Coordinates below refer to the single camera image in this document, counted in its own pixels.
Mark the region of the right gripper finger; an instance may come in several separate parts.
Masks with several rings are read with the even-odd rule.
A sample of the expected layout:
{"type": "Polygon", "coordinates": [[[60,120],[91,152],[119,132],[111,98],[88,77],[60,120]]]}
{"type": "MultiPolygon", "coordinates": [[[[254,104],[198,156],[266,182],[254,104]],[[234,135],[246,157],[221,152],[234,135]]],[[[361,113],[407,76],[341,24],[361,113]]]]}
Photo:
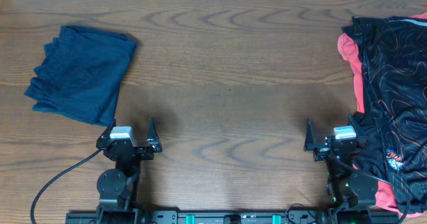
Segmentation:
{"type": "Polygon", "coordinates": [[[354,128],[358,140],[364,141],[366,139],[366,134],[363,128],[361,128],[361,126],[353,118],[353,115],[351,113],[348,115],[348,123],[354,128]]]}
{"type": "Polygon", "coordinates": [[[312,129],[312,124],[309,119],[306,121],[306,138],[305,138],[305,146],[312,146],[316,143],[314,138],[314,133],[312,129]]]}

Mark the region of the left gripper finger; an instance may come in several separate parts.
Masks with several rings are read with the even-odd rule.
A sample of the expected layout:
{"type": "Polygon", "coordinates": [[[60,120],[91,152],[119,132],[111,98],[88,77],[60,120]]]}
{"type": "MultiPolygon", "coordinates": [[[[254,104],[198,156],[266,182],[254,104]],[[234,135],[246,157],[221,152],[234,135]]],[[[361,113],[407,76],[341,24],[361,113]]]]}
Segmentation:
{"type": "Polygon", "coordinates": [[[112,129],[116,126],[116,119],[113,118],[113,120],[111,121],[111,123],[106,127],[106,129],[104,130],[104,132],[100,135],[99,140],[100,141],[104,141],[104,140],[108,140],[110,133],[112,131],[112,129]]]}
{"type": "Polygon", "coordinates": [[[155,130],[154,125],[154,116],[149,117],[149,125],[147,129],[147,142],[152,147],[159,147],[160,146],[160,140],[155,130]]]}

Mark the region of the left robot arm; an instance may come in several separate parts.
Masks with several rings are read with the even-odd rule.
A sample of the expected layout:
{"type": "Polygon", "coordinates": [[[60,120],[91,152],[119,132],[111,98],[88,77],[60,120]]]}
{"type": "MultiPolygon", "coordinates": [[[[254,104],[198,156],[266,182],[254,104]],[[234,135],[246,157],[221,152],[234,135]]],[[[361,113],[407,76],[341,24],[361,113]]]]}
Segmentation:
{"type": "Polygon", "coordinates": [[[150,223],[151,215],[137,203],[137,188],[141,175],[141,162],[151,161],[162,145],[155,131],[154,117],[149,118],[147,140],[137,146],[130,126],[118,127],[113,120],[96,142],[98,150],[115,163],[97,180],[99,205],[97,223],[150,223]]]}

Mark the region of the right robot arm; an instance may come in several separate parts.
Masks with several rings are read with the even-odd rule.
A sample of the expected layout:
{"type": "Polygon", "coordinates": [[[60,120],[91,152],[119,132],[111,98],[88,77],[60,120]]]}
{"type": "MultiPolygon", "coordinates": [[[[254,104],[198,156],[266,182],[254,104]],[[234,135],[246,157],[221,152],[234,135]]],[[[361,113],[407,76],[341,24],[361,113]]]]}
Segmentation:
{"type": "Polygon", "coordinates": [[[316,141],[310,121],[306,122],[304,151],[313,153],[314,161],[323,161],[328,170],[327,194],[335,205],[318,211],[316,223],[371,223],[370,207],[376,203],[378,182],[353,167],[360,153],[360,128],[350,117],[347,126],[335,127],[333,134],[316,141]]]}

